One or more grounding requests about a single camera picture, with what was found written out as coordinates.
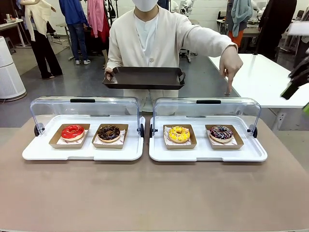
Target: brown paper box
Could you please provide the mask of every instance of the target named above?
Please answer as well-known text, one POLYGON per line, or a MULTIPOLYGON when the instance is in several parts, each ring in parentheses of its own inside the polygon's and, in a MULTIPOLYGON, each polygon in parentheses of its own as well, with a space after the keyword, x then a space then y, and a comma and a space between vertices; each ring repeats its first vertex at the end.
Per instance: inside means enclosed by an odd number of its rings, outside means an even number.
POLYGON ((127 130, 129 128, 129 125, 128 124, 101 124, 98 129, 97 129, 97 132, 95 134, 95 136, 93 136, 93 139, 92 139, 92 144, 93 146, 95 146, 96 148, 113 148, 113 149, 122 149, 124 144, 125 144, 125 140, 126 140, 126 133, 127 133, 127 130), (112 144, 95 144, 94 141, 95 141, 95 138, 98 134, 98 131, 102 128, 102 127, 105 127, 105 126, 109 126, 109 125, 112 125, 112 126, 115 126, 115 127, 118 127, 119 130, 123 131, 125 130, 125 137, 124 137, 124 143, 122 145, 112 145, 112 144))
POLYGON ((189 129, 190 131, 190 140, 191 140, 191 144, 190 145, 166 145, 168 150, 175 150, 175 149, 193 149, 196 145, 197 145, 197 139, 194 135, 194 131, 193 128, 190 124, 173 124, 173 125, 163 125, 163 133, 164 133, 164 128, 165 127, 184 127, 189 129))
POLYGON ((57 144, 58 140, 61 137, 61 132, 63 131, 63 129, 65 129, 66 127, 70 126, 71 124, 62 124, 59 129, 56 131, 56 133, 54 134, 54 136, 52 137, 52 139, 49 141, 49 145, 52 146, 53 148, 73 148, 73 149, 81 149, 85 140, 86 140, 86 136, 89 133, 89 128, 90 128, 90 124, 74 124, 74 125, 78 125, 83 127, 85 130, 87 130, 87 132, 85 132, 83 138, 84 140, 80 143, 80 144, 65 144, 65 145, 60 145, 57 144))
POLYGON ((217 125, 205 125, 205 127, 206 127, 206 134, 207 134, 207 137, 208 137, 209 142, 211 144, 211 147, 213 149, 215 149, 215 150, 216 149, 220 149, 220 150, 227 150, 227 149, 228 150, 237 150, 237 149, 240 149, 243 146, 243 140, 241 139, 240 135, 238 134, 237 130, 233 127, 233 125, 220 125, 220 126, 225 126, 225 127, 227 127, 227 128, 232 130, 234 138, 235 138, 235 140, 237 142, 237 145, 215 145, 215 144, 212 144, 211 141, 213 141, 213 140, 209 136, 208 131, 212 127, 214 127, 214 126, 217 126, 217 125))

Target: transparent lid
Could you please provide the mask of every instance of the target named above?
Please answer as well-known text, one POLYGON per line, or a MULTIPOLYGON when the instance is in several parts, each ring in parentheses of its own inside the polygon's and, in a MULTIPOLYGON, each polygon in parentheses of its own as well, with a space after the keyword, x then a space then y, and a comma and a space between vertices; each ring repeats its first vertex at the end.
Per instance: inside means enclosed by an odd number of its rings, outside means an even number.
POLYGON ((248 133, 254 135, 261 106, 249 98, 159 98, 154 105, 153 135, 157 131, 155 122, 161 116, 237 116, 248 127, 248 133))
POLYGON ((43 134, 46 125, 59 116, 69 119, 103 116, 134 117, 137 131, 140 132, 139 107, 136 98, 40 97, 31 103, 30 110, 39 134, 43 134))

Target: brown table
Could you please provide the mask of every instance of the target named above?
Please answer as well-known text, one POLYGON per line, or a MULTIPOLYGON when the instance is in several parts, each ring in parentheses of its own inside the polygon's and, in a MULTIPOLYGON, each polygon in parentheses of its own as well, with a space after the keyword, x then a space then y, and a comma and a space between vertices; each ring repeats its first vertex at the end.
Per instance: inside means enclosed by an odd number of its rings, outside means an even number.
MULTIPOLYGON (((147 117, 146 135, 149 131, 147 117)), ((261 120, 264 163, 26 161, 30 119, 0 148, 0 228, 285 231, 309 228, 309 176, 261 120)))

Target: neck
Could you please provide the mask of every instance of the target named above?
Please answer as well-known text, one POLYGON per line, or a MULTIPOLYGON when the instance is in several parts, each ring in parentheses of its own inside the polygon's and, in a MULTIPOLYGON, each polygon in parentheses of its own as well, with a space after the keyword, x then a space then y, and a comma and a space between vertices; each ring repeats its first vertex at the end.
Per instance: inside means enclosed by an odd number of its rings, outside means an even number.
POLYGON ((159 7, 157 5, 154 6, 153 9, 147 12, 140 11, 137 7, 135 7, 134 9, 135 16, 144 22, 152 20, 154 17, 157 16, 158 13, 159 13, 159 7))

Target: pink shirt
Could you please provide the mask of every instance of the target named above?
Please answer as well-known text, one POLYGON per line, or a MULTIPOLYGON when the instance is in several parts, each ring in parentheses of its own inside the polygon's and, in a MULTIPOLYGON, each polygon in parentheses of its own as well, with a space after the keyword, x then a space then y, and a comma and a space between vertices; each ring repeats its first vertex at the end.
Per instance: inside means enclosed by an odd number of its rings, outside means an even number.
POLYGON ((88 23, 93 29, 95 37, 98 37, 98 31, 103 31, 104 19, 104 1, 88 0, 87 1, 88 23))

